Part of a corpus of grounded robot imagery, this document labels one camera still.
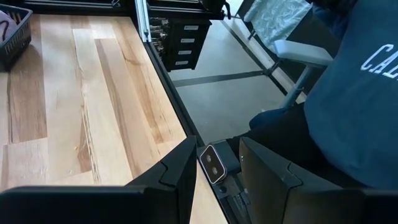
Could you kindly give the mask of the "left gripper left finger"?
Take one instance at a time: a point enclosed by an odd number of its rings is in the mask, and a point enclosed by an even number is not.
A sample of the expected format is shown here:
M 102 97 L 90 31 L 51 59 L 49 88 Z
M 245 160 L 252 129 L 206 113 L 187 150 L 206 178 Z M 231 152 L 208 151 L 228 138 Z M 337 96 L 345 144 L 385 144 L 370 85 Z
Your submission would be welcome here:
M 197 178 L 189 136 L 125 186 L 32 186 L 1 193 L 1 223 L 189 223 Z

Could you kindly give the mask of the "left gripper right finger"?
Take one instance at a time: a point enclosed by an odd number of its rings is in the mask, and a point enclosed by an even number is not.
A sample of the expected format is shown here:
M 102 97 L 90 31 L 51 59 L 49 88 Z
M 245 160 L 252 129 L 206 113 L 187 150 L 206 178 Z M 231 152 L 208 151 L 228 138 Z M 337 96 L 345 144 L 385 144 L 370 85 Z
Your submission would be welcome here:
M 256 223 L 397 224 L 397 192 L 342 188 L 249 138 L 239 146 Z

